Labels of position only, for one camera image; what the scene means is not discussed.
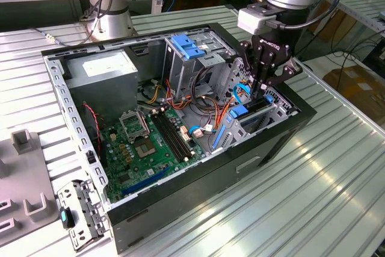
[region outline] yellow wire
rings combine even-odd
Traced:
[[[152,104],[156,101],[156,99],[158,98],[158,90],[159,90],[159,86],[157,85],[155,89],[154,97],[152,97],[151,101],[147,102],[148,104]]]

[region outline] red cable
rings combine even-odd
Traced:
[[[90,112],[92,113],[92,116],[94,118],[94,121],[95,121],[95,124],[96,124],[96,133],[97,133],[97,143],[98,143],[98,157],[100,157],[100,150],[102,148],[102,143],[101,143],[101,140],[100,140],[100,129],[99,129],[99,124],[97,122],[97,118],[96,118],[96,114],[95,112],[93,111],[93,109],[89,106],[89,105],[86,105],[86,104],[83,104],[83,106],[85,106],[86,108],[88,108],[90,110]]]

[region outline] blue pcie slot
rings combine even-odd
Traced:
[[[219,131],[218,137],[215,140],[214,144],[212,145],[213,149],[216,149],[218,146],[219,141],[221,140],[221,137],[223,135],[224,130],[226,129],[225,125],[222,125],[221,130]]]
[[[147,185],[150,185],[151,183],[156,182],[157,180],[162,179],[165,176],[166,171],[168,171],[169,169],[170,169],[170,167],[167,167],[166,169],[164,169],[164,170],[160,171],[159,173],[149,177],[148,179],[140,181],[136,185],[133,185],[127,189],[122,190],[122,195],[124,196],[124,195],[131,194],[135,191],[138,191],[138,190],[144,188]]]

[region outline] blue tab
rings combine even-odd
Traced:
[[[190,38],[188,38],[186,35],[181,36],[172,36],[171,37],[172,42],[174,45],[178,48],[178,50],[183,53],[185,58],[188,60],[192,58],[202,57],[206,53],[204,51],[201,51]]]
[[[238,115],[236,114],[236,112],[234,112],[233,110],[230,111],[230,114],[231,116],[236,119],[238,117]]]
[[[238,105],[237,107],[233,108],[230,111],[230,114],[234,117],[234,119],[236,119],[237,117],[239,117],[243,114],[247,114],[247,113],[248,113],[248,110],[243,105]]]
[[[265,95],[265,99],[269,104],[272,104],[274,102],[274,98],[271,94]]]
[[[66,212],[62,211],[61,212],[61,221],[65,222],[67,220]]]

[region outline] aluminum extrusion table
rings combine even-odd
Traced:
[[[140,33],[219,22],[237,39],[226,7],[133,18]],[[44,28],[66,43],[80,25]],[[0,33],[0,137],[39,133],[54,191],[85,177],[40,56],[52,49],[31,30]],[[385,237],[385,132],[305,69],[288,84],[317,110],[270,163],[122,256],[370,256]],[[0,249],[0,256],[72,256],[56,221]],[[114,256],[105,237],[80,256]]]
[[[385,11],[385,0],[340,0],[337,8],[376,33],[385,30],[385,21],[378,17],[379,13]]]

